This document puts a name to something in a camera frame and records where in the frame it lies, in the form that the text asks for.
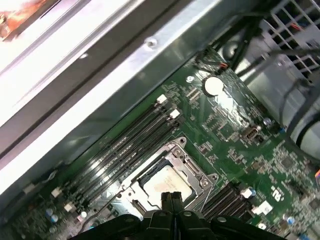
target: capacitor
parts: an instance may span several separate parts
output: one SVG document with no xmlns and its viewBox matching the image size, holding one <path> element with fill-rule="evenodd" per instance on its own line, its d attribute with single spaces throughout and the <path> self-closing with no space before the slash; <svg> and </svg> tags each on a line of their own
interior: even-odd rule
<svg viewBox="0 0 320 240">
<path fill-rule="evenodd" d="M 272 124 L 272 120 L 271 120 L 269 117 L 265 117 L 265 118 L 263 119 L 263 124 L 264 124 L 265 126 L 270 126 L 270 125 Z"/>
<path fill-rule="evenodd" d="M 51 220 L 52 223 L 55 224 L 55 223 L 58 222 L 59 217 L 58 217 L 56 214 L 53 214 L 53 215 L 51 216 L 50 220 Z"/>
<path fill-rule="evenodd" d="M 224 83 L 220 78 L 216 76 L 209 77 L 204 80 L 203 83 L 203 92 L 209 96 L 214 97 L 221 95 L 224 91 Z"/>
<path fill-rule="evenodd" d="M 57 231 L 57 227 L 56 227 L 56 226 L 51 226 L 51 227 L 49 228 L 49 232 L 50 232 L 51 234 L 54 234 L 56 231 Z"/>
<path fill-rule="evenodd" d="M 296 221 L 295 218 L 291 216 L 289 213 L 283 214 L 282 218 L 288 223 L 288 225 L 293 225 Z"/>
<path fill-rule="evenodd" d="M 52 208 L 48 208 L 45 210 L 45 215 L 47 215 L 48 217 L 51 217 L 52 214 L 54 214 L 54 210 Z"/>
</svg>

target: cable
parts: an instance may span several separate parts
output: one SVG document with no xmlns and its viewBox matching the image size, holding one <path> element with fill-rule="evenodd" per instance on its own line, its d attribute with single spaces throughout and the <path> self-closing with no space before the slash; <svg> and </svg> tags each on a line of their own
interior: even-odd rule
<svg viewBox="0 0 320 240">
<path fill-rule="evenodd" d="M 308 98 L 305 99 L 302 106 L 298 109 L 298 111 L 293 116 L 289 126 L 286 130 L 286 133 L 291 136 L 296 126 L 299 124 L 301 119 L 306 115 L 306 113 L 310 110 L 312 105 L 317 101 L 320 96 L 320 81 L 317 82 L 314 87 L 310 90 L 310 94 Z"/>
<path fill-rule="evenodd" d="M 304 128 L 300 131 L 295 143 L 296 145 L 301 148 L 301 143 L 302 140 L 304 139 L 306 133 L 308 132 L 308 130 L 310 130 L 315 124 L 320 122 L 320 113 L 316 113 L 315 115 L 312 116 L 311 121 L 304 126 Z"/>
<path fill-rule="evenodd" d="M 246 27 L 246 31 L 240 40 L 240 44 L 237 47 L 234 56 L 232 57 L 232 60 L 230 61 L 230 68 L 235 71 L 241 61 L 244 59 L 249 45 L 251 43 L 251 40 L 254 38 L 256 31 L 259 29 L 259 24 L 262 19 L 258 18 L 255 19 L 253 22 L 249 23 Z"/>
<path fill-rule="evenodd" d="M 282 100 L 280 107 L 279 107 L 279 123 L 280 123 L 281 127 L 284 126 L 284 111 L 285 111 L 287 99 L 288 99 L 289 95 L 300 85 L 300 83 L 301 83 L 301 81 L 299 79 L 296 80 L 293 83 L 293 85 L 289 88 L 289 90 L 283 95 L 283 100 Z"/>
<path fill-rule="evenodd" d="M 320 54 L 320 48 L 307 48 L 307 49 L 288 49 L 288 50 L 271 50 L 267 53 L 267 55 L 277 56 L 277 55 L 287 55 L 287 56 L 295 56 L 295 55 L 308 55 L 308 54 Z M 251 70 L 259 66 L 265 60 L 264 57 L 260 56 L 256 60 L 254 60 L 247 68 L 240 71 L 237 76 L 241 78 L 245 74 L 249 73 Z"/>
<path fill-rule="evenodd" d="M 265 58 L 263 56 L 258 57 L 256 60 L 254 60 L 247 68 L 243 69 L 242 71 L 240 71 L 237 76 L 238 78 L 241 78 L 242 76 L 246 75 L 247 73 L 249 73 L 251 70 L 253 70 L 254 68 L 256 68 L 257 66 L 259 66 L 263 61 L 265 60 Z"/>
</svg>

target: ram slot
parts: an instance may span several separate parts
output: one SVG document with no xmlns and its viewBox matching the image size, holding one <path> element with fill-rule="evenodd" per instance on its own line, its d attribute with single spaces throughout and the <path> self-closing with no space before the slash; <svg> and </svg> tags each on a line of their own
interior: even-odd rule
<svg viewBox="0 0 320 240">
<path fill-rule="evenodd" d="M 104 171 L 100 176 L 98 176 L 96 179 L 94 179 L 88 185 L 86 185 L 84 187 L 84 189 L 81 189 L 81 188 L 79 189 L 79 191 L 78 191 L 79 194 L 75 197 L 75 199 L 78 200 L 79 198 L 82 198 L 83 195 L 85 195 L 89 190 L 91 190 L 96 184 L 100 183 L 104 178 L 106 178 L 108 175 L 110 175 L 114 171 L 114 169 L 117 169 L 127 157 L 132 155 L 134 153 L 134 151 L 141 144 L 143 144 L 144 141 L 146 141 L 149 138 L 149 133 L 148 133 L 149 130 L 152 129 L 152 131 L 155 132 L 166 123 L 167 116 L 164 116 L 164 117 L 160 118 L 159 121 L 154 123 L 153 126 L 147 128 L 147 130 L 140 132 L 140 134 L 138 134 L 138 136 L 135 137 L 132 140 L 132 142 L 130 142 L 129 146 L 126 147 L 126 151 L 119 153 L 118 155 L 116 155 L 115 157 L 113 157 L 110 160 L 110 162 L 112 162 L 112 164 L 108 167 L 108 169 L 106 171 Z"/>
<path fill-rule="evenodd" d="M 164 130 L 158 132 L 156 131 L 154 134 L 150 135 L 146 144 L 143 144 L 137 151 L 135 152 L 135 156 L 127 162 L 124 167 L 118 171 L 115 175 L 113 175 L 110 179 L 108 179 L 101 187 L 96 189 L 93 193 L 90 194 L 90 198 L 82 199 L 83 206 L 87 207 L 90 203 L 92 203 L 95 199 L 97 199 L 103 192 L 105 192 L 112 184 L 114 184 L 119 177 L 121 177 L 128 169 L 134 167 L 137 162 L 139 162 L 140 158 L 145 155 L 146 153 L 150 153 L 155 146 L 157 146 L 161 140 L 164 139 L 170 132 L 172 132 L 176 127 L 178 127 L 177 122 L 170 123 L 168 127 L 165 126 Z"/>
<path fill-rule="evenodd" d="M 251 204 L 239 194 L 237 185 L 230 182 L 205 204 L 202 214 L 210 221 L 218 215 L 242 217 L 250 208 Z"/>
<path fill-rule="evenodd" d="M 109 147 L 109 150 L 107 151 L 107 154 L 105 154 L 103 159 L 99 164 L 97 164 L 93 169 L 91 169 L 89 172 L 87 172 L 85 175 L 78 174 L 77 177 L 73 180 L 72 184 L 70 184 L 66 190 L 73 193 L 76 189 L 80 187 L 83 183 L 87 182 L 92 178 L 94 175 L 96 175 L 101 169 L 103 169 L 110 161 L 113 159 L 113 156 L 117 155 L 119 152 L 123 151 L 128 144 L 136 140 L 141 133 L 141 129 L 149 129 L 154 124 L 154 121 L 163 114 L 163 111 L 157 111 L 155 115 L 153 115 L 153 111 L 150 113 L 147 111 L 147 116 L 144 116 L 144 121 L 142 121 L 142 117 L 140 117 L 140 124 L 138 124 L 132 131 L 125 134 L 120 139 L 116 140 L 113 144 L 113 146 Z"/>
<path fill-rule="evenodd" d="M 72 182 L 74 182 L 74 177 L 83 175 L 86 172 L 86 170 L 88 168 L 90 168 L 90 166 L 92 166 L 98 159 L 104 157 L 104 155 L 106 155 L 108 153 L 109 149 L 112 146 L 116 146 L 117 142 L 121 142 L 125 138 L 125 135 L 129 134 L 133 129 L 135 129 L 139 125 L 139 123 L 141 121 L 143 121 L 145 118 L 149 117 L 150 114 L 152 114 L 154 110 L 155 110 L 154 106 L 151 105 L 145 112 L 143 112 L 137 119 L 135 119 L 129 126 L 127 126 L 121 132 L 120 135 L 118 135 L 116 138 L 114 138 L 110 142 L 108 142 L 101 151 L 99 151 L 96 155 L 94 155 L 92 158 L 90 158 L 90 160 L 87 161 L 81 167 L 81 169 L 76 173 L 76 175 L 73 176 Z M 65 182 L 63 187 L 66 187 L 68 184 L 70 184 L 69 181 Z"/>
</svg>

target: red wire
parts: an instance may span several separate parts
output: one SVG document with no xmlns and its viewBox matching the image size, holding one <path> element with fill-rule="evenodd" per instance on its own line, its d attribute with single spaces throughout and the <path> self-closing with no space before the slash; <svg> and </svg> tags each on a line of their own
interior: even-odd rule
<svg viewBox="0 0 320 240">
<path fill-rule="evenodd" d="M 220 67 L 226 69 L 228 67 L 228 64 L 222 62 L 220 63 Z"/>
<path fill-rule="evenodd" d="M 299 30 L 299 31 L 302 29 L 302 27 L 300 27 L 299 25 L 297 25 L 295 23 L 291 23 L 291 27 L 293 27 L 294 29 Z"/>
</svg>

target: motherboard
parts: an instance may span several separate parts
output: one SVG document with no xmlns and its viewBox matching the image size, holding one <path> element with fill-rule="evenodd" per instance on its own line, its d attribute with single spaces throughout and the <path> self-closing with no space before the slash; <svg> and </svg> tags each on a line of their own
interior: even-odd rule
<svg viewBox="0 0 320 240">
<path fill-rule="evenodd" d="M 208 221 L 234 216 L 318 239 L 311 163 L 219 55 L 210 59 L 222 64 L 191 59 L 177 70 L 9 219 L 0 239 L 66 240 L 118 215 L 142 218 L 161 208 L 162 192 L 178 191 Z"/>
</svg>

